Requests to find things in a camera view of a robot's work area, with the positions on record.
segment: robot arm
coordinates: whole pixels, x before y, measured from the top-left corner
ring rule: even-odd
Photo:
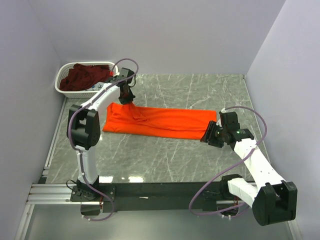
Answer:
[[[221,180],[224,194],[237,196],[252,207],[255,219],[262,226],[295,219],[298,193],[295,184],[286,182],[274,170],[252,133],[240,128],[237,113],[222,110],[219,114],[220,120],[209,123],[202,142],[219,148],[227,143],[241,159],[255,149],[244,164],[256,186],[238,174],[227,175]]]
[[[115,85],[103,93],[112,82],[119,81],[121,79],[130,77],[134,74],[133,71],[122,68],[119,76],[115,76],[107,80],[107,83],[103,85],[99,92],[97,92],[92,98],[84,102],[82,105],[72,105],[69,109],[68,127],[71,116],[82,106],[86,106],[88,103],[92,103],[96,96],[101,95],[96,99],[92,105],[83,111],[79,112],[74,119],[71,127],[72,140],[74,145],[82,151],[83,169],[87,181],[90,184],[94,184],[98,179],[97,167],[96,167],[96,144],[100,138],[100,123],[99,115],[114,101],[119,99],[122,104],[128,104],[133,101],[135,96],[131,92],[129,84],[132,78]],[[78,180],[85,184],[82,173],[80,171],[80,153],[77,153],[78,162]]]
[[[146,210],[188,209],[189,203],[186,205],[183,201],[177,202],[176,194],[183,189],[184,192],[178,197],[190,201],[191,196],[194,195],[193,189],[198,188],[197,184],[204,183],[130,183],[130,185],[125,183],[112,185],[99,183],[95,158],[95,146],[98,143],[101,134],[99,114],[116,99],[119,99],[122,104],[128,104],[133,101],[135,96],[132,94],[129,87],[129,84],[132,81],[130,76],[132,75],[134,75],[133,71],[122,68],[119,76],[108,79],[103,88],[95,96],[80,106],[71,106],[69,110],[68,129],[70,119],[74,113],[83,106],[87,106],[88,103],[91,104],[89,107],[78,112],[71,125],[72,142],[81,153],[77,153],[79,175],[70,200],[74,202],[83,202],[99,198],[100,195],[97,195],[97,191],[92,191],[92,188],[88,188],[89,185],[95,189],[99,189],[106,195],[113,195],[110,196],[112,201],[115,200],[114,193],[116,192],[116,189],[118,195],[128,197],[130,201],[126,201],[123,205],[121,205],[122,198],[118,198],[117,204],[120,205],[119,209],[129,207],[129,210],[140,210],[143,208],[140,205],[141,200],[144,201],[142,204]],[[123,82],[108,88],[110,84],[121,79],[123,79]],[[216,191],[214,188],[220,186],[219,195],[221,199],[230,200],[233,199],[234,196],[238,196],[252,207],[255,219],[262,226],[295,219],[297,206],[297,187],[295,184],[293,182],[286,182],[272,168],[268,160],[257,147],[257,142],[252,133],[248,129],[240,128],[238,116],[235,112],[220,112],[219,114],[220,120],[218,122],[211,121],[209,123],[201,142],[219,148],[222,148],[224,144],[227,143],[241,159],[244,159],[252,149],[255,149],[244,163],[254,178],[256,186],[247,183],[238,174],[226,175],[222,177],[220,182],[212,182],[211,185],[202,192],[204,201],[200,201],[198,204],[201,204],[202,209],[207,209],[206,202],[208,201],[208,198],[206,195],[215,193]]]

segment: gray marble surface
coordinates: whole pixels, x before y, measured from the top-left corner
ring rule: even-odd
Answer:
[[[243,75],[240,74],[142,74],[132,89],[137,106],[204,109],[218,112],[235,105],[252,107]],[[51,154],[46,183],[76,180],[76,153],[66,137],[69,107],[85,102],[68,98]],[[257,119],[250,111],[236,109],[242,128],[261,137]],[[106,114],[99,116],[100,126]],[[264,145],[260,146],[266,156]],[[216,148],[198,140],[101,132],[96,147],[100,180],[113,182],[197,182],[208,181],[221,170],[239,161],[229,146]],[[244,164],[228,174],[240,174],[252,181]]]

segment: orange cloth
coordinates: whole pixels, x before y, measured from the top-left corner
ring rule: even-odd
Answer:
[[[102,130],[200,140],[211,120],[217,121],[217,114],[212,110],[141,107],[133,102],[125,105],[111,103]]]

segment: metal bar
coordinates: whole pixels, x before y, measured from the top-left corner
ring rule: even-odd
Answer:
[[[60,122],[61,122],[61,119],[62,119],[62,115],[64,113],[66,102],[67,102],[67,97],[64,98],[62,106],[61,106],[60,115],[59,115],[58,122],[57,122],[56,127],[55,127],[55,131],[54,131],[54,134],[53,134],[53,138],[52,138],[52,141],[51,141],[51,145],[50,145],[50,148],[49,148],[48,155],[46,157],[46,161],[45,161],[44,167],[50,167],[50,165],[51,165],[52,153],[53,153],[53,150],[55,149],[56,144],[57,144],[56,137],[57,137],[57,134],[58,134],[58,132],[60,130],[60,127],[61,127],[60,126]]]
[[[34,207],[34,204],[25,205],[18,230],[14,238],[15,240],[25,239]]]
[[[126,182],[100,183],[99,190],[106,192],[110,186],[115,187],[116,197],[193,197],[206,182]],[[220,182],[212,182],[204,191],[210,195],[217,195],[219,199]]]
[[[98,201],[90,202],[71,202],[71,190],[65,184],[33,184],[31,186],[27,205],[99,205]]]
[[[117,211],[156,211],[156,210],[187,210],[189,209],[191,197],[187,196],[164,196],[164,197],[115,197],[115,209]],[[112,205],[103,202],[103,212],[110,213]],[[199,197],[193,203],[193,209],[205,209],[206,211],[217,210],[215,201],[206,202]]]

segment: laundry basket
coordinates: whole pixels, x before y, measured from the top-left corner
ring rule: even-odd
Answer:
[[[55,78],[54,87],[59,92],[64,94],[67,98],[71,99],[89,99],[93,97],[98,91],[62,91],[59,89],[61,80],[68,76],[69,69],[73,69],[75,64],[82,64],[85,66],[95,66],[95,65],[109,65],[112,68],[115,64],[110,61],[85,61],[85,62],[71,62],[62,66]],[[118,74],[118,67],[115,66],[113,69],[114,76]]]

